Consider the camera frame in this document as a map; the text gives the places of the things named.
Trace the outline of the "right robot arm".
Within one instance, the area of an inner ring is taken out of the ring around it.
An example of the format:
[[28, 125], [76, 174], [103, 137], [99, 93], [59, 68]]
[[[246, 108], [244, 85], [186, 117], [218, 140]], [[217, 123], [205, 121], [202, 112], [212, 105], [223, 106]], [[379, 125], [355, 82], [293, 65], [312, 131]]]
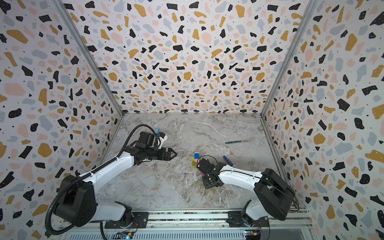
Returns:
[[284, 221], [295, 200], [295, 191], [269, 168], [263, 172], [251, 172], [222, 163], [209, 163], [205, 167], [199, 163], [197, 169], [203, 174], [206, 189], [234, 185], [256, 194], [258, 200], [249, 200], [242, 209], [241, 218], [247, 225], [268, 216]]

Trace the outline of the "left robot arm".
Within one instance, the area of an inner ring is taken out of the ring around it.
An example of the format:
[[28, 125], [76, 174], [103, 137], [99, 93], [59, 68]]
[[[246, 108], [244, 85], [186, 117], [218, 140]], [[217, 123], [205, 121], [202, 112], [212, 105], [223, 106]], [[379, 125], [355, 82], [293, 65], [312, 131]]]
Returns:
[[134, 221], [132, 208], [121, 202], [101, 204], [96, 193], [122, 172], [145, 161], [170, 161], [177, 156], [171, 148], [126, 147], [122, 154], [113, 157], [78, 177], [66, 177], [60, 186], [58, 199], [53, 203], [52, 213], [74, 227], [82, 227], [89, 222], [113, 221], [125, 228]]

